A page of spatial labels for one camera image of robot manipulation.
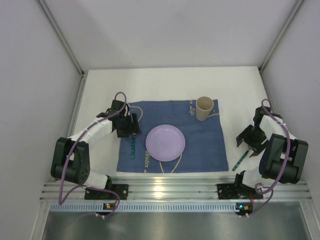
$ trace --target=beige cup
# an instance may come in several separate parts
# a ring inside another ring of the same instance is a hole
[[[207,96],[199,97],[195,102],[195,117],[199,121],[204,121],[214,108],[214,101]]]

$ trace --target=purple cable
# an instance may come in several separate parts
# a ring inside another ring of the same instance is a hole
[[[271,194],[268,197],[268,199],[264,203],[262,203],[257,209],[255,209],[252,213],[250,213],[249,216],[252,216],[253,214],[256,214],[258,211],[260,211],[264,206],[266,206],[269,203],[269,201],[272,199],[273,196],[274,196],[274,190],[271,189]]]
[[[285,156],[284,156],[284,160],[283,160],[283,163],[282,163],[282,166],[280,168],[280,171],[279,171],[279,174],[278,176],[276,177],[276,179],[274,180],[274,182],[271,184],[271,186],[263,186],[264,189],[267,189],[265,191],[262,191],[259,189],[259,186],[262,186],[262,183],[259,182],[257,183],[254,188],[255,188],[255,191],[260,194],[260,195],[263,195],[263,194],[267,194],[271,191],[271,194],[269,196],[269,198],[263,203],[261,204],[256,210],[254,210],[252,213],[250,213],[249,215],[252,216],[253,214],[255,214],[256,212],[260,211],[264,206],[266,206],[269,201],[271,200],[271,198],[273,197],[274,195],[274,188],[275,186],[277,185],[277,183],[279,182],[282,174],[284,173],[285,171],[285,168],[286,168],[286,164],[287,164],[287,161],[289,159],[289,153],[290,153],[290,147],[291,147],[291,142],[290,142],[290,134],[289,134],[289,131],[288,129],[283,125],[283,123],[281,123],[280,121],[278,121],[265,107],[264,105],[264,101],[267,101],[270,105],[270,108],[271,108],[271,103],[268,99],[263,99],[261,101],[261,106],[262,106],[262,109],[265,111],[266,114],[268,114],[268,116],[270,116],[272,118],[272,120],[274,120],[277,124],[279,124],[282,129],[284,130],[285,132],[285,135],[286,135],[286,141],[287,141],[287,144],[286,144],[286,151],[285,151]]]
[[[74,188],[72,188],[64,197],[63,200],[65,200],[67,198],[67,196],[76,188],[79,188],[79,187],[85,187],[85,186],[76,186]],[[87,187],[89,189],[92,189],[92,190],[96,190],[96,191],[102,191],[102,192],[105,192],[105,193],[110,193],[110,194],[113,194],[116,196],[116,198],[118,199],[117,201],[117,204],[114,206],[113,210],[108,214],[108,215],[105,215],[104,217],[107,218],[107,217],[110,217],[111,215],[113,215],[115,213],[115,211],[118,209],[119,207],[119,204],[120,204],[120,196],[114,192],[114,191],[110,191],[110,190],[107,190],[107,189],[99,189],[99,188],[95,188],[95,187]],[[75,219],[73,219],[72,221],[70,221],[66,226],[64,226],[62,229],[60,229],[58,232],[53,232],[52,231],[52,227],[51,225],[49,225],[50,227],[50,231],[52,233],[52,235],[56,236],[58,234],[60,234],[62,231],[66,230],[70,225],[72,225],[73,223],[75,223],[76,221],[78,221],[79,219],[81,219],[82,217],[85,217],[85,216],[90,216],[90,215],[96,215],[96,213],[94,212],[87,212],[85,214],[82,214],[80,216],[77,216]]]
[[[268,114],[268,116],[270,116],[270,118],[272,118],[277,124],[280,125],[280,127],[282,127],[283,131],[285,132],[285,135],[286,135],[286,151],[285,151],[285,156],[284,156],[284,159],[283,159],[283,163],[282,163],[282,166],[280,168],[280,171],[279,171],[279,174],[278,176],[276,177],[276,179],[274,180],[274,182],[272,183],[272,185],[270,187],[268,187],[267,190],[265,191],[262,191],[260,190],[258,187],[261,186],[262,184],[261,183],[257,183],[254,188],[255,188],[255,191],[260,194],[260,195],[263,195],[263,194],[267,194],[269,193],[270,191],[272,191],[274,189],[274,187],[277,185],[277,183],[279,182],[282,174],[284,173],[285,171],[285,168],[286,168],[286,165],[287,165],[287,161],[289,159],[289,153],[290,153],[290,147],[291,147],[291,142],[290,142],[290,134],[289,134],[289,131],[288,129],[283,125],[283,123],[281,123],[280,121],[278,121],[267,109],[266,107],[264,106],[264,101],[267,101],[270,105],[270,108],[271,108],[271,103],[268,99],[263,99],[261,101],[261,106],[262,106],[262,109],[266,112],[266,114]]]
[[[67,199],[68,195],[69,195],[73,190],[81,187],[81,186],[79,185],[79,186],[76,186],[76,187],[72,188],[72,189],[66,194],[66,196],[62,199],[62,193],[63,193],[63,190],[64,190],[64,181],[65,181],[65,177],[66,177],[67,167],[68,167],[68,163],[69,163],[69,161],[70,161],[70,158],[71,158],[72,153],[74,152],[74,150],[75,150],[77,144],[80,142],[80,140],[84,137],[84,135],[86,135],[86,133],[87,133],[91,128],[93,128],[93,127],[94,127],[95,125],[97,125],[98,123],[101,123],[101,122],[103,122],[103,121],[105,121],[105,120],[108,120],[109,118],[112,118],[112,117],[118,115],[123,109],[125,109],[126,104],[127,104],[127,96],[126,96],[123,92],[120,91],[120,92],[118,92],[118,93],[115,95],[114,99],[117,99],[117,96],[118,96],[119,94],[122,94],[122,95],[124,96],[124,104],[123,104],[123,106],[120,108],[120,110],[117,111],[117,112],[115,112],[114,114],[111,114],[110,116],[107,116],[107,117],[105,117],[105,118],[103,118],[103,119],[100,119],[99,121],[94,122],[94,123],[92,123],[90,126],[88,126],[87,129],[86,129],[85,131],[83,131],[83,133],[80,135],[80,137],[74,142],[74,144],[72,145],[72,147],[71,147],[68,155],[66,156],[66,160],[65,160],[65,163],[64,163],[64,166],[63,166],[62,175],[61,175],[61,183],[60,183],[59,198],[58,198],[59,205],[62,205],[62,204],[65,202],[65,200]]]

